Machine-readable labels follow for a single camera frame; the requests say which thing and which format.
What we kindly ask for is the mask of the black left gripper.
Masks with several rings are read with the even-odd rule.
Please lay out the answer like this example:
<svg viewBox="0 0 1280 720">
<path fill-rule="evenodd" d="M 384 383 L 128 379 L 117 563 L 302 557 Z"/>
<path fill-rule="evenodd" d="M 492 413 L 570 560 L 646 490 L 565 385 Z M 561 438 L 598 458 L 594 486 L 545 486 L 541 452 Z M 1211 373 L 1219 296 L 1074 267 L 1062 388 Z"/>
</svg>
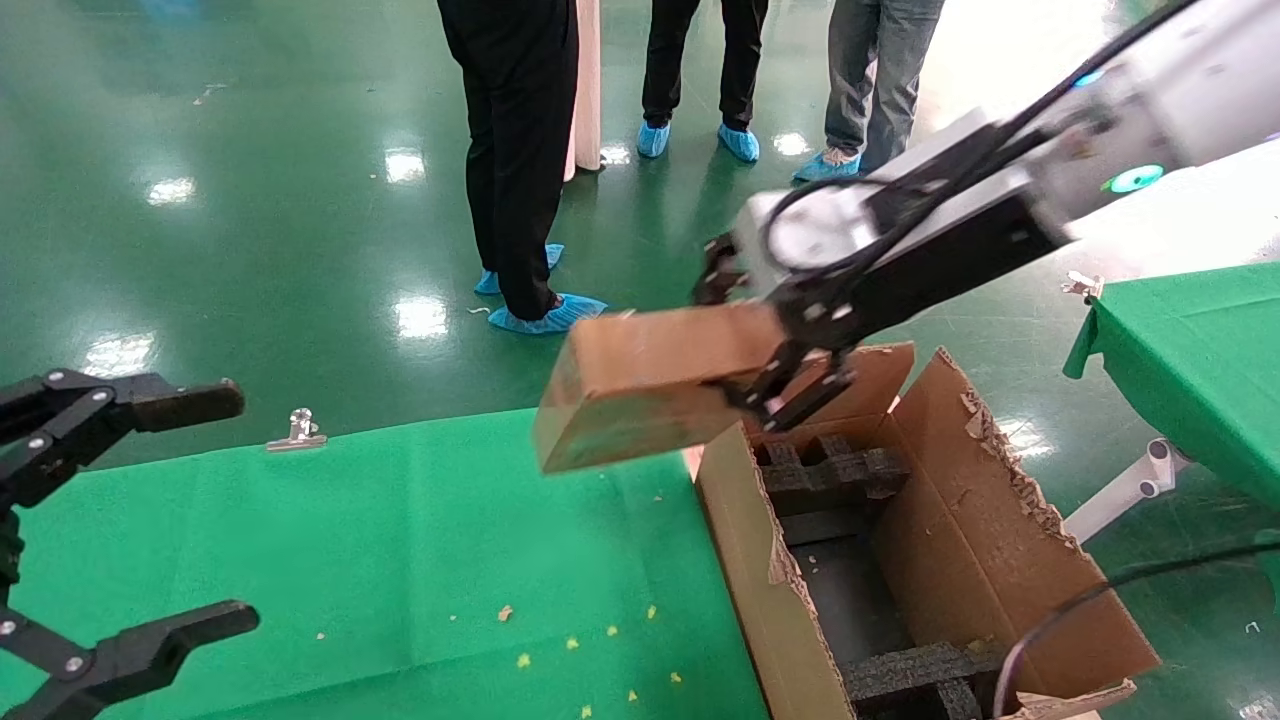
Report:
<svg viewBox="0 0 1280 720">
<path fill-rule="evenodd" d="M 46 673 L 6 719 L 95 719 L 105 708 L 169 687 L 198 647 L 259 628 L 255 607 L 223 601 L 127 628 L 82 647 L 8 607 L 20 582 L 20 518 L 133 432 L 163 433 L 239 416 L 244 396 L 229 379 L 177 387 L 156 373 L 104 379 L 50 370 L 3 388 L 1 647 Z"/>
</svg>

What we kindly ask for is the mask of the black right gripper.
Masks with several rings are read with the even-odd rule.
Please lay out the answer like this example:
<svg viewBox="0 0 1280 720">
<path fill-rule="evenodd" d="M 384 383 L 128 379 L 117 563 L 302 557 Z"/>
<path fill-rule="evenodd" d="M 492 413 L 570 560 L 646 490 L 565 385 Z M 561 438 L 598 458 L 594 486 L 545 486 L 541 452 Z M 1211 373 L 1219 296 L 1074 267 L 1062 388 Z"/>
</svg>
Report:
<svg viewBox="0 0 1280 720">
<path fill-rule="evenodd" d="M 1057 211 L 1028 191 L 1006 192 L 975 210 L 938 210 L 891 250 L 795 278 L 795 340 L 742 384 L 722 380 L 726 402 L 765 433 L 800 427 L 850 389 L 852 348 L 867 337 L 1020 269 L 1070 243 Z M 733 236 L 703 249 L 694 306 L 730 302 L 746 279 Z"/>
</svg>

